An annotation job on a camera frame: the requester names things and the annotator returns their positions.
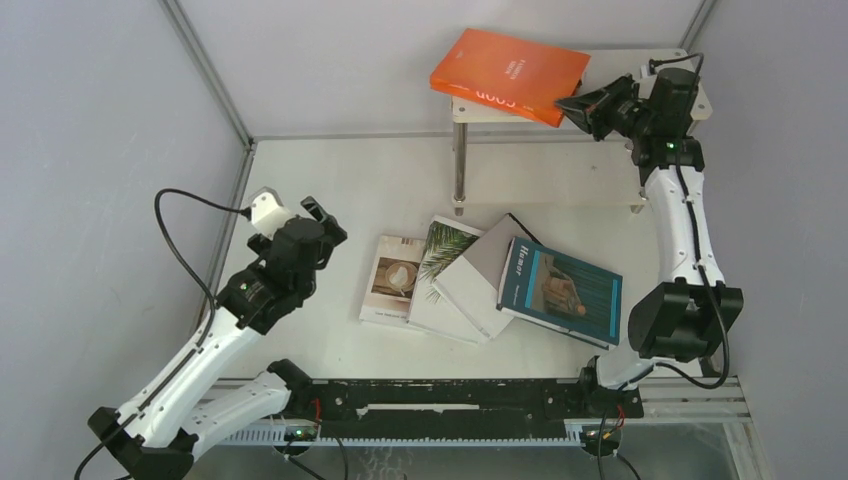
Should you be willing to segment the teal Humor book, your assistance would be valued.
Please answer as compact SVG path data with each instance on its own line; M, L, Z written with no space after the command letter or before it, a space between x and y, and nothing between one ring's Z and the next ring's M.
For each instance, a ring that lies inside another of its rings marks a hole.
M496 308L610 350L619 344L623 277L529 239L511 240Z

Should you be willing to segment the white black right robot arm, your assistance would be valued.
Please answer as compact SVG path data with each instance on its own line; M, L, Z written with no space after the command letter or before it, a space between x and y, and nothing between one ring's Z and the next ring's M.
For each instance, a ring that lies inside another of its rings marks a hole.
M631 142L631 160L657 227L657 286L632 308L627 344L584 369L589 382L578 388L578 402L592 416L605 415L618 394L636 389L655 369L705 390L721 387L729 376L729 330L744 297L728 286L711 245L703 149L689 133L699 82L696 71L665 68L655 74L647 97L624 75L556 103L594 140L615 132Z

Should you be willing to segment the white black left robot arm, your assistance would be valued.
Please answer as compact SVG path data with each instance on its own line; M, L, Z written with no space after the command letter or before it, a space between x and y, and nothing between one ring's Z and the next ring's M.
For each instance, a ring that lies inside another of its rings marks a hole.
M287 209L277 193L260 190L240 210L255 234L256 258L231 276L191 339L138 394L118 408L100 407L88 420L130 479L181 479L210 448L263 417L305 414L309 378L289 361L270 364L253 380L208 404L200 401L222 372L316 290L316 273L347 238L313 197L305 216Z

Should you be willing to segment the orange hardcover book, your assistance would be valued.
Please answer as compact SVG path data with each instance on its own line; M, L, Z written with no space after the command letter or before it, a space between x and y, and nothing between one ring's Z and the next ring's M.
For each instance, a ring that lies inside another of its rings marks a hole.
M430 87L532 122L557 128L556 106L577 90L587 53L467 28L429 77Z

